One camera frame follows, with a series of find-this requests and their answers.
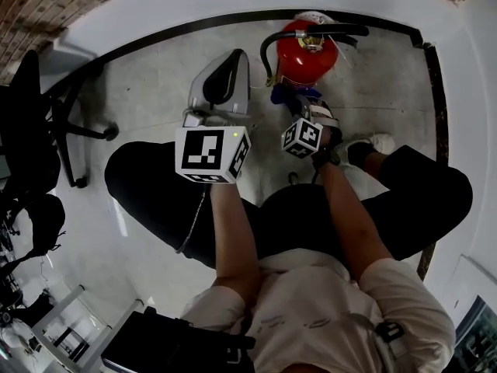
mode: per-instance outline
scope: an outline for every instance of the forearm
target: forearm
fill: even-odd
[[[246,301],[259,292],[254,235],[236,185],[213,184],[210,191],[216,233],[215,284],[236,290]]]
[[[353,277],[359,280],[374,261],[392,256],[343,171],[327,163],[319,173],[342,250]]]

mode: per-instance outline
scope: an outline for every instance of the floor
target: floor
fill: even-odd
[[[190,298],[210,286],[212,270],[176,255],[120,209],[106,191],[103,171],[111,154],[127,142],[173,141],[192,80],[212,59],[239,47],[249,55],[252,109],[258,121],[238,184],[242,196],[261,204],[287,185],[291,171],[298,172],[301,182],[310,181],[310,162],[280,151],[280,134],[290,118],[284,108],[270,103],[270,90],[263,87],[259,45],[284,23],[244,23],[176,37],[111,62],[85,86],[82,113],[74,110],[72,120],[97,130],[113,121],[120,135],[111,142],[68,138],[74,171],[89,174],[90,184],[83,190],[70,188],[61,173],[54,192],[64,203],[67,234],[60,237],[62,247],[49,253],[50,261],[40,266],[40,259],[31,260],[16,270],[24,285],[37,289],[61,281],[69,288],[83,284],[87,292],[82,302],[109,324],[135,298],[162,314],[178,315]],[[388,132],[398,145],[410,145],[434,159],[435,115],[423,51],[413,48],[407,36],[371,29],[357,51],[344,47],[342,52],[346,59],[339,59],[318,89],[340,119],[346,138]],[[361,198],[384,190],[363,173],[347,175]],[[22,234],[13,242],[21,256],[30,249],[27,214],[19,216],[18,226]],[[418,259],[410,260],[414,268]]]

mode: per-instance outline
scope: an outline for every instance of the chair wheel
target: chair wheel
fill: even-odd
[[[81,177],[76,180],[76,186],[79,189],[86,188],[88,186],[88,179],[86,177]]]
[[[296,172],[291,172],[288,174],[288,182],[290,185],[298,185],[298,175]]]
[[[117,138],[119,134],[119,128],[117,128],[117,124],[112,123],[104,132],[103,135],[106,136],[107,141],[112,141]]]

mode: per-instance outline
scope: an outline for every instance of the chair leg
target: chair leg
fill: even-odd
[[[298,175],[296,172],[291,172],[288,174],[288,182],[290,185],[298,185]]]
[[[69,185],[71,187],[76,187],[76,181],[72,175],[71,160],[69,159],[68,151],[68,141],[65,138],[65,133],[57,132],[55,134],[55,141],[57,142],[59,152],[61,153],[62,165],[64,166],[65,174],[68,177]]]
[[[75,124],[67,123],[66,129],[70,134],[82,135],[83,137],[95,138],[96,140],[105,140],[106,135],[104,133],[98,133],[93,130],[89,130],[88,128],[79,127]]]

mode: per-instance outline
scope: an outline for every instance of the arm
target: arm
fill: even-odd
[[[320,173],[333,225],[360,289],[377,302],[385,320],[402,326],[416,371],[443,370],[454,352],[455,330],[450,317],[416,272],[393,260],[343,172],[327,163]]]
[[[373,219],[347,181],[343,171],[331,163],[320,169],[332,222],[352,276],[358,281],[372,263],[393,258],[380,239]]]
[[[254,235],[236,185],[213,184],[210,191],[216,233],[216,281],[236,291],[246,305],[261,285]]]

